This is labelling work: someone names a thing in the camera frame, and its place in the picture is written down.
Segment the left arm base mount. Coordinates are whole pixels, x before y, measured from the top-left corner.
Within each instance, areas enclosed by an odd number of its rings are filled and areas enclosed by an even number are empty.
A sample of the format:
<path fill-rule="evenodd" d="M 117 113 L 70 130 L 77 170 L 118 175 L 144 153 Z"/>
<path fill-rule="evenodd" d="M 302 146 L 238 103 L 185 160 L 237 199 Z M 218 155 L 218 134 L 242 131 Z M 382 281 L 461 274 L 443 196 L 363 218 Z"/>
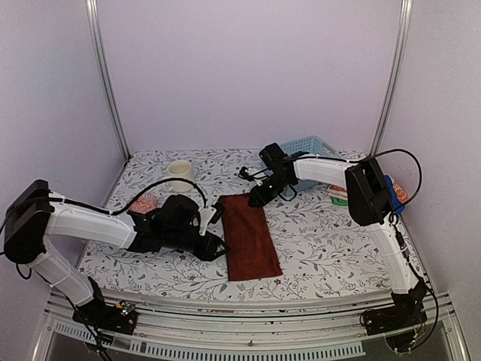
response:
<path fill-rule="evenodd" d="M 121 300 L 108 305 L 97 286 L 93 287 L 93 300 L 85 305 L 76 306 L 73 321 L 124 335 L 132 335 L 138 321 L 135 304 Z"/>

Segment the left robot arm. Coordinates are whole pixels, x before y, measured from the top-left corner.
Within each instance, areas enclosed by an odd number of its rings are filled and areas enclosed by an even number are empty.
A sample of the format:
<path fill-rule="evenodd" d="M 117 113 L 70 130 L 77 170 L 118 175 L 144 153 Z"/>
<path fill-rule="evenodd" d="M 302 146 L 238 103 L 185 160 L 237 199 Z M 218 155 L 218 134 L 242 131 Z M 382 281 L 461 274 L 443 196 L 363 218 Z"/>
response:
<path fill-rule="evenodd" d="M 118 211 L 87 205 L 54 193 L 45 180 L 34 181 L 8 208 L 2 224 L 3 253 L 12 263 L 26 265 L 63 292 L 95 326 L 106 326 L 111 309 L 102 302 L 96 283 L 79 273 L 52 245 L 50 236 L 67 236 L 125 249 L 157 253 L 163 247 L 214 261 L 228 245 L 208 232 L 222 213 L 220 203 L 198 204 L 187 196 L 170 195 L 159 208 L 133 211 L 129 202 Z"/>

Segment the brown towel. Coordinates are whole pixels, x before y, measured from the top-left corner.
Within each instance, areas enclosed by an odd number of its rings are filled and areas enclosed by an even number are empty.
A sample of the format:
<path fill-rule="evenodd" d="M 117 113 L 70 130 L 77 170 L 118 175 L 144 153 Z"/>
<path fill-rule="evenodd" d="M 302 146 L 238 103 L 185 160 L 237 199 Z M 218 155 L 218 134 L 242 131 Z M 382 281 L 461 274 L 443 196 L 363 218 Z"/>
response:
<path fill-rule="evenodd" d="M 265 212 L 249 206 L 247 194 L 221 196 L 222 229 L 231 282 L 274 278 L 283 274 Z"/>

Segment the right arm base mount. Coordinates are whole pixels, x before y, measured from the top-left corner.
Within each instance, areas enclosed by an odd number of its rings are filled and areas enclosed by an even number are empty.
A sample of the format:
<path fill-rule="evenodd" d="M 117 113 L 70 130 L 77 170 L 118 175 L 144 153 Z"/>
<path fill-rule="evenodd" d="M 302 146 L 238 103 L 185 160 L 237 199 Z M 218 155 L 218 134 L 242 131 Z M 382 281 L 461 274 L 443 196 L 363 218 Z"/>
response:
<path fill-rule="evenodd" d="M 426 292 L 420 294 L 414 291 L 408 294 L 392 294 L 394 305 L 367 309 L 360 315 L 359 322 L 368 335 L 397 331 L 410 326 L 422 325 L 427 316 L 422 300 Z"/>

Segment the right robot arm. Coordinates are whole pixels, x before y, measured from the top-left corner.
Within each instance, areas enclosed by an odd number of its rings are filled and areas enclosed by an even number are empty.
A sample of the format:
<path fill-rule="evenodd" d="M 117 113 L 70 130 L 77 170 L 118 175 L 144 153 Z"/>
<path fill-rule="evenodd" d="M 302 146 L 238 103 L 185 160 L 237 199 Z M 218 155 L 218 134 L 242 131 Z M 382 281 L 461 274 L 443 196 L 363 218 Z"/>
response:
<path fill-rule="evenodd" d="M 389 311 L 389 322 L 404 328 L 418 314 L 417 305 L 428 292 L 424 280 L 414 269 L 403 235 L 398 230 L 398 206 L 391 187 L 375 156 L 361 160 L 337 159 L 318 154 L 284 153 L 276 143 L 260 153 L 265 169 L 243 167 L 240 177 L 255 182 L 249 205 L 261 208 L 280 196 L 285 188 L 299 181 L 333 184 L 347 191 L 349 215 L 366 228 L 375 242 L 388 271 L 392 298 L 396 306 Z"/>

